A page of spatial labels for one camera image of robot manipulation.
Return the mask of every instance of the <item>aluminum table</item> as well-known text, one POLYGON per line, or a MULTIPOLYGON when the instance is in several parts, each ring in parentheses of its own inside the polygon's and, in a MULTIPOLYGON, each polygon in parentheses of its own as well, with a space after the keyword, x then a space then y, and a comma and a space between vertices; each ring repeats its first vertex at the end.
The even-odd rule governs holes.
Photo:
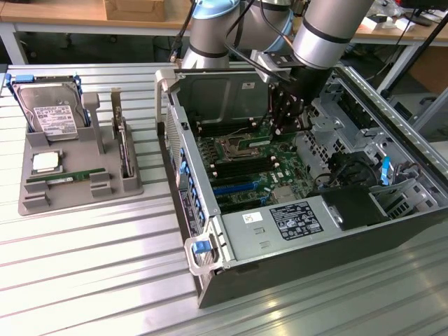
POLYGON ((0 335, 448 333, 448 224, 432 227, 396 250, 199 310, 156 141, 153 79, 157 69, 168 66, 8 70, 13 75, 79 74, 85 92, 99 92, 102 123, 112 116, 110 89, 122 88, 145 192, 20 217, 26 123, 3 87, 0 335))

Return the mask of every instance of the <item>warning label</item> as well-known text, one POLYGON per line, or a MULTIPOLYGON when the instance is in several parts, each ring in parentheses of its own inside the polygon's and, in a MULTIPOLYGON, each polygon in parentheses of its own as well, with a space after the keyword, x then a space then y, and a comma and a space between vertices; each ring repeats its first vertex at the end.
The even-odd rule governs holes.
POLYGON ((270 209, 281 236, 292 240, 323 231, 308 202, 270 209))

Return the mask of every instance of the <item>green circuit board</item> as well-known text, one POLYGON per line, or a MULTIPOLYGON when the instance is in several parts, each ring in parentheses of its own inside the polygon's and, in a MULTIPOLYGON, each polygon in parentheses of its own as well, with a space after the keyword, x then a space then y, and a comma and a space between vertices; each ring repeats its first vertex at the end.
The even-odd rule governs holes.
MULTIPOLYGON (((240 208, 245 209, 245 207, 250 209, 260 205, 278 204, 279 200, 274 192, 276 188, 289 186, 297 200, 306 197, 312 191, 313 179, 297 154, 293 145, 294 138, 295 134, 286 134, 270 140, 267 125, 252 133, 197 138, 197 145, 206 170, 216 163, 271 156, 275 156, 279 163, 278 167, 270 171, 255 174, 241 172, 242 176, 249 178, 249 182, 256 184, 253 190, 229 192, 224 195, 215 194, 224 214, 238 211, 240 208)), ((209 180, 213 187, 218 179, 209 175, 209 180)))

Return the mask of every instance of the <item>hard drive label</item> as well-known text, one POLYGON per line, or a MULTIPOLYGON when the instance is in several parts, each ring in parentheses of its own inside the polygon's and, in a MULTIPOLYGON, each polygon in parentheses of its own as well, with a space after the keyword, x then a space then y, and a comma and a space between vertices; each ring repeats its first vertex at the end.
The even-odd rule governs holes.
POLYGON ((35 107, 34 113, 47 136, 76 133, 75 120, 68 105, 35 107))

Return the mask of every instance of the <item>blue pcie slot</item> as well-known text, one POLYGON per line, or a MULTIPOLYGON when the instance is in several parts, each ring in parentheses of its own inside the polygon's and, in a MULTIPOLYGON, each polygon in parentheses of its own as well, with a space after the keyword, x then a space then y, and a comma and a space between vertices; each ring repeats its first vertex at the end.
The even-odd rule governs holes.
POLYGON ((215 188, 213 189, 213 193, 215 195, 225 195, 225 194, 231 194, 231 193, 238 193, 240 191, 248 191, 248 190, 255 190, 258 187, 259 181, 241 184, 241 185, 235 185, 232 187, 222 187, 222 188, 215 188))

